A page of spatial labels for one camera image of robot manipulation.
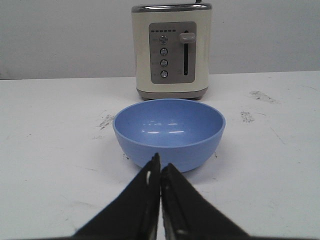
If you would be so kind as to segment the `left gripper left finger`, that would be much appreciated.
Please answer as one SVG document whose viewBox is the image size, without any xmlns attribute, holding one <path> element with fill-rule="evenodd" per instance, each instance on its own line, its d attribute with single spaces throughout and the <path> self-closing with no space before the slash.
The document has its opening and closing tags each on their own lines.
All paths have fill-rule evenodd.
<svg viewBox="0 0 320 240">
<path fill-rule="evenodd" d="M 82 226 L 73 240 L 155 240 L 160 209 L 158 153 L 120 195 Z"/>
</svg>

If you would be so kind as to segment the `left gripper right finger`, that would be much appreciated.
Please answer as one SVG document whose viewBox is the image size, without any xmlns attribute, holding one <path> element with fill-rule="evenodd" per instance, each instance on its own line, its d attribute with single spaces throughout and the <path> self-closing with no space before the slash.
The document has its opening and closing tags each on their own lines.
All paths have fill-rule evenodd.
<svg viewBox="0 0 320 240">
<path fill-rule="evenodd" d="M 167 240 L 249 240 L 250 235 L 211 205 L 173 164 L 161 171 Z"/>
</svg>

